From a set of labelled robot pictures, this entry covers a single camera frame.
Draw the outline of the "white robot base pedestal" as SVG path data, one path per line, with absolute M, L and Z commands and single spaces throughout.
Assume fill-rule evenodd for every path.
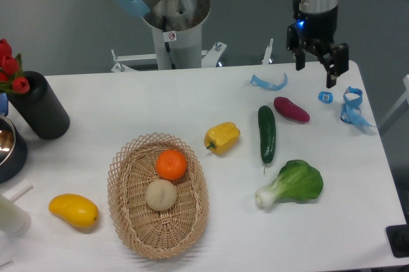
M 202 26 L 210 0 L 115 0 L 151 28 L 160 70 L 202 66 Z

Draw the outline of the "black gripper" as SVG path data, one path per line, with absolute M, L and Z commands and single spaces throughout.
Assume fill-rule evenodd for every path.
M 349 70 L 349 46 L 342 43 L 331 48 L 337 28 L 338 6 L 319 13 L 300 9 L 302 0 L 293 0 L 295 22 L 288 26 L 286 47 L 295 57 L 296 71 L 305 68 L 305 52 L 319 57 L 327 78 L 326 87 L 334 87 L 337 78 Z

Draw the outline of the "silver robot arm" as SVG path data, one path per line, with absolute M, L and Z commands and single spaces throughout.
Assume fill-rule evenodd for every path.
M 296 70 L 305 68 L 305 55 L 313 55 L 323 65 L 326 87 L 349 70 L 347 43 L 336 44 L 339 0 L 293 0 L 295 22 L 287 28 L 286 48 L 295 57 Z

